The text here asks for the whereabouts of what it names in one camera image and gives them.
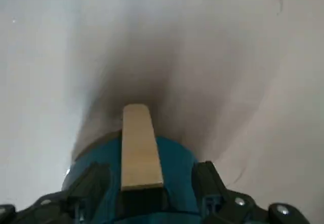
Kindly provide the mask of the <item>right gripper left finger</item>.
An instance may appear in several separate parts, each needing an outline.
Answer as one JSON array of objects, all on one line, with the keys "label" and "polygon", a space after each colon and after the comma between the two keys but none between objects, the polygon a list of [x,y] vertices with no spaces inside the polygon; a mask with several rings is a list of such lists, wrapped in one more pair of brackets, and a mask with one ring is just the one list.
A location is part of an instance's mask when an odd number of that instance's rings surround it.
[{"label": "right gripper left finger", "polygon": [[42,196],[24,210],[1,205],[1,223],[90,223],[109,187],[109,165],[93,163],[67,189]]}]

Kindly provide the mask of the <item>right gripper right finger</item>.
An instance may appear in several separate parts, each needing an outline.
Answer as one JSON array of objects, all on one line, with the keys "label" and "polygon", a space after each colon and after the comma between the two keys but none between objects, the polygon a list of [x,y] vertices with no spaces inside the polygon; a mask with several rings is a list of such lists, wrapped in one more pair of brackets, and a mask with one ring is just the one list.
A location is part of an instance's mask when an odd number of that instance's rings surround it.
[{"label": "right gripper right finger", "polygon": [[202,223],[309,223],[292,205],[273,203],[263,209],[251,196],[227,189],[210,161],[193,165],[193,191]]}]

